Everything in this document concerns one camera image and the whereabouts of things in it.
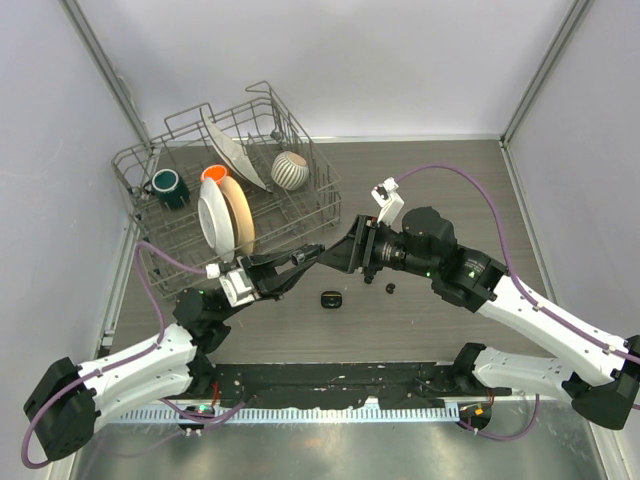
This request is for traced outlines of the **glossy black charging case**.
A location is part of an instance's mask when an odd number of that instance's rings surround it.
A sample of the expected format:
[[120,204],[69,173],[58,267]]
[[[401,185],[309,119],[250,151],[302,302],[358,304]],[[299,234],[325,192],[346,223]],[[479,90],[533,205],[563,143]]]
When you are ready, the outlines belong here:
[[338,309],[343,304],[343,296],[338,291],[325,291],[321,294],[320,303],[325,309]]

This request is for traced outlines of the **dusty black oval case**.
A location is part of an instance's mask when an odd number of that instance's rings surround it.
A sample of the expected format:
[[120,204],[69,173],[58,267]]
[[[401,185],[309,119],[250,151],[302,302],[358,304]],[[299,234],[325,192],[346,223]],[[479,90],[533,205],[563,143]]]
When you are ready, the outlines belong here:
[[315,261],[324,251],[323,244],[305,244],[291,254],[291,262],[295,266],[300,266]]

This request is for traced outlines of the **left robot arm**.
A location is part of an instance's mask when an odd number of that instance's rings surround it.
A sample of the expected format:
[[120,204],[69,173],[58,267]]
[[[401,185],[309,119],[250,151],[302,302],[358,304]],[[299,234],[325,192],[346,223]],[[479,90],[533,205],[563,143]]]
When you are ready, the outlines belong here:
[[[184,393],[205,397],[214,375],[206,356],[228,335],[226,320],[255,302],[280,299],[323,249],[310,244],[194,267],[192,273],[220,285],[183,291],[174,323],[160,316],[156,335],[101,359],[75,364],[64,357],[52,363],[24,405],[29,425],[21,445],[23,464],[35,469],[61,460],[112,420],[150,401]],[[29,457],[32,439],[45,455],[39,464]]]

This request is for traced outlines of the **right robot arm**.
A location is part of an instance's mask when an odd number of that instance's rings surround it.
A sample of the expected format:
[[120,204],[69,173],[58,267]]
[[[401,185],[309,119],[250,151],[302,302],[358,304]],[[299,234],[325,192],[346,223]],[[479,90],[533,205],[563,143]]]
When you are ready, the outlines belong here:
[[359,215],[320,257],[344,273],[383,268],[427,278],[442,300],[498,321],[549,352],[531,357],[468,344],[451,380],[465,395],[510,388],[569,403],[587,420],[624,427],[639,392],[639,339],[624,339],[570,314],[538,294],[501,262],[460,245],[452,223],[431,207],[410,210],[402,229]]

